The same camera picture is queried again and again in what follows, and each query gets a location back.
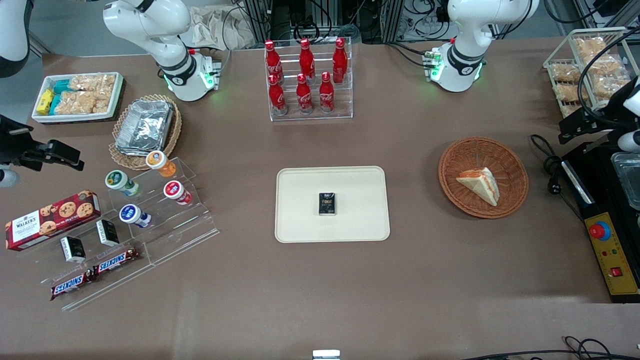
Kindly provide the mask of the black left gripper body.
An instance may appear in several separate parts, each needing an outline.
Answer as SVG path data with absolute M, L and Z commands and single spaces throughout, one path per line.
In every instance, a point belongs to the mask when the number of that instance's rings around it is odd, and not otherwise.
M 635 76 L 611 96 L 605 106 L 605 129 L 635 132 L 639 129 L 639 77 Z

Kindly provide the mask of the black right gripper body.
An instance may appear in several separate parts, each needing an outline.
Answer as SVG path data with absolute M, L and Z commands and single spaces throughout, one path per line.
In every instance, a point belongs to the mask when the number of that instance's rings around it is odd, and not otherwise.
M 19 123 L 4 115 L 0 116 L 0 162 L 2 165 L 25 166 L 25 155 L 38 150 L 32 126 Z

